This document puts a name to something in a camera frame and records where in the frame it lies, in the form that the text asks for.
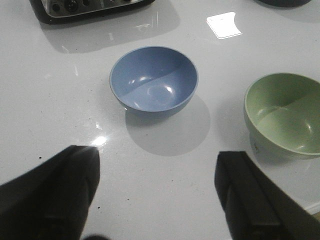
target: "green bowl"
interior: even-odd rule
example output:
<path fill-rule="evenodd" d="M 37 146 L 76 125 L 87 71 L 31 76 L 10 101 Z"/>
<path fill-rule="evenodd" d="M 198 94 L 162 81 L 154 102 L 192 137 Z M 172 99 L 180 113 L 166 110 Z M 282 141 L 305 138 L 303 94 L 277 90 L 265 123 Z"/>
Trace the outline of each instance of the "green bowl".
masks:
<path fill-rule="evenodd" d="M 320 83 L 292 73 L 254 82 L 244 100 L 245 123 L 266 149 L 289 158 L 320 157 Z"/>

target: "white countertop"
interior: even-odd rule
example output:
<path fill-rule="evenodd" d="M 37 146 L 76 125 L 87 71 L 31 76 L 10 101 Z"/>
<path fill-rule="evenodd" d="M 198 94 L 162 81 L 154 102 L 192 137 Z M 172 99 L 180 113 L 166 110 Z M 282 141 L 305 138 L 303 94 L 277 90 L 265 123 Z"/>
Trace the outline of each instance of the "white countertop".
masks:
<path fill-rule="evenodd" d="M 0 7 L 0 184 L 69 145 L 99 146 L 101 178 L 83 236 L 112 240 L 230 240 L 214 187 L 219 151 L 246 151 L 310 213 L 320 211 L 320 161 L 255 148 L 243 116 L 256 79 L 290 72 L 320 80 L 320 0 L 291 9 L 255 0 L 155 0 L 94 20 L 40 24 L 27 0 Z M 207 18 L 235 13 L 241 35 L 219 39 Z M 196 65 L 190 103 L 141 120 L 109 87 L 113 64 L 166 46 Z"/>

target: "bowl rim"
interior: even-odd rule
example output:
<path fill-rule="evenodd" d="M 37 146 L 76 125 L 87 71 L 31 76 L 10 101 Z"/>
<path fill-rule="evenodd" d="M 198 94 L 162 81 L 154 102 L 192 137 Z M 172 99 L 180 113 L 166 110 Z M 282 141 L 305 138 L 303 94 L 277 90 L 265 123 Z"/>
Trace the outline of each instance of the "bowl rim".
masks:
<path fill-rule="evenodd" d="M 304 76 L 304 75 L 301 75 L 301 74 L 296 74 L 296 73 L 291 73 L 291 72 L 275 72 L 275 73 L 271 73 L 271 74 L 267 74 L 267 75 L 264 75 L 260 78 L 258 78 L 257 80 L 255 80 L 253 83 L 250 84 L 250 86 L 247 88 L 246 92 L 245 92 L 245 96 L 244 96 L 244 109 L 245 109 L 245 114 L 247 116 L 247 118 L 249 119 L 250 123 L 253 125 L 253 127 L 264 137 L 266 138 L 268 141 L 270 141 L 271 143 L 273 143 L 274 145 L 286 150 L 286 151 L 289 151 L 289 152 L 292 152 L 292 153 L 295 153 L 295 154 L 300 154 L 300 155 L 305 155 L 305 156 L 319 156 L 320 155 L 320 152 L 305 152 L 305 151 L 297 151 L 297 150 L 293 150 L 291 148 L 288 148 L 288 147 L 285 147 L 281 144 L 278 144 L 276 143 L 274 140 L 272 140 L 271 138 L 267 137 L 266 135 L 264 135 L 257 127 L 257 125 L 253 122 L 252 120 L 252 117 L 250 116 L 249 114 L 249 111 L 248 111 L 248 105 L 247 105 L 247 100 L 248 100 L 248 95 L 249 95 L 249 92 L 250 90 L 252 89 L 253 85 L 255 85 L 257 82 L 261 81 L 262 79 L 265 79 L 266 77 L 270 77 L 270 76 L 275 76 L 275 75 L 291 75 L 291 76 L 297 76 L 297 77 L 301 77 L 301 78 L 304 78 L 304 79 L 307 79 L 307 80 L 311 80 L 315 83 L 317 83 L 319 86 L 320 86 L 320 82 L 313 79 L 313 78 L 310 78 L 310 77 L 307 77 L 307 76 Z"/>
<path fill-rule="evenodd" d="M 189 94 L 189 96 L 184 99 L 183 101 L 181 101 L 180 103 L 170 107 L 170 108 L 166 108 L 164 110 L 160 110 L 160 111 L 152 111 L 152 110 L 143 110 L 143 109 L 139 109 L 137 107 L 134 107 L 134 106 L 131 106 L 131 105 L 128 105 L 126 104 L 125 102 L 123 102 L 120 97 L 117 95 L 116 91 L 114 90 L 114 87 L 113 87 L 113 81 L 112 81 L 112 75 L 113 75 L 113 72 L 114 72 L 114 69 L 115 67 L 118 65 L 118 63 L 123 59 L 125 58 L 127 55 L 133 53 L 133 52 L 136 52 L 136 51 L 139 51 L 139 50 L 142 50 L 142 49 L 151 49 L 151 48 L 159 48 L 159 49 L 167 49 L 167 50 L 172 50 L 176 53 L 179 53 L 181 54 L 182 56 L 184 56 L 187 60 L 190 61 L 190 63 L 192 64 L 194 70 L 195 70 L 195 74 L 196 74 L 196 79 L 195 79 L 195 86 L 192 90 L 192 92 Z M 182 52 L 174 49 L 174 48 L 170 48 L 170 47 L 167 47 L 167 46 L 161 46 L 161 45 L 150 45 L 150 46 L 143 46 L 143 47 L 138 47 L 136 49 L 133 49 L 129 52 L 127 52 L 126 54 L 124 54 L 122 57 L 120 57 L 116 62 L 115 64 L 113 65 L 112 69 L 111 69 L 111 72 L 109 74 L 109 84 L 110 84 L 110 88 L 111 88 L 111 91 L 113 93 L 113 95 L 118 99 L 119 102 L 121 102 L 122 104 L 124 104 L 125 106 L 128 106 L 129 108 L 131 109 L 134 109 L 134 110 L 137 110 L 137 111 L 140 111 L 140 112 L 145 112 L 145 113 L 162 113 L 162 112 L 166 112 L 166 111 L 170 111 L 172 109 L 175 109 L 175 108 L 178 108 L 179 106 L 187 103 L 191 98 L 192 96 L 195 94 L 196 90 L 197 90 L 197 87 L 198 87 L 198 83 L 199 83 L 199 74 L 198 74 L 198 70 L 197 70 L 197 67 L 196 65 L 193 63 L 193 61 L 191 61 L 191 59 L 189 57 L 187 57 L 185 54 L 183 54 Z"/>

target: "bowl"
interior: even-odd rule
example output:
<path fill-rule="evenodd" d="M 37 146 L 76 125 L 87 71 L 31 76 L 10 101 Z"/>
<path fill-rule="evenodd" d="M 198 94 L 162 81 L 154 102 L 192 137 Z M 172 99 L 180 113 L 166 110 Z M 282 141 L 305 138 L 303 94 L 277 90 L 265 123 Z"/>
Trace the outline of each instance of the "bowl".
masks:
<path fill-rule="evenodd" d="M 164 118 L 183 109 L 195 93 L 198 74 L 182 53 L 162 46 L 133 50 L 110 73 L 110 87 L 125 109 L 147 118 Z"/>
<path fill-rule="evenodd" d="M 261 2 L 276 6 L 276 7 L 286 7 L 286 8 L 293 8 L 298 7 L 304 4 L 307 4 L 311 0 L 260 0 Z"/>
<path fill-rule="evenodd" d="M 262 77 L 247 90 L 244 118 L 252 137 L 285 157 L 320 157 L 320 83 L 292 73 Z"/>

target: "blue bowl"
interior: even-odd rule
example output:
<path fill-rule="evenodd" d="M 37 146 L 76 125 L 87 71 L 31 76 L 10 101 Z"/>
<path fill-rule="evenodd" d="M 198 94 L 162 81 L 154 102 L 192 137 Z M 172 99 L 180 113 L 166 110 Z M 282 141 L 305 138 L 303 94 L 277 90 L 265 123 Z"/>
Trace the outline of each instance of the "blue bowl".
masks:
<path fill-rule="evenodd" d="M 120 58 L 110 73 L 113 94 L 128 112 L 163 118 L 179 112 L 198 85 L 193 63 L 161 46 L 138 48 Z"/>

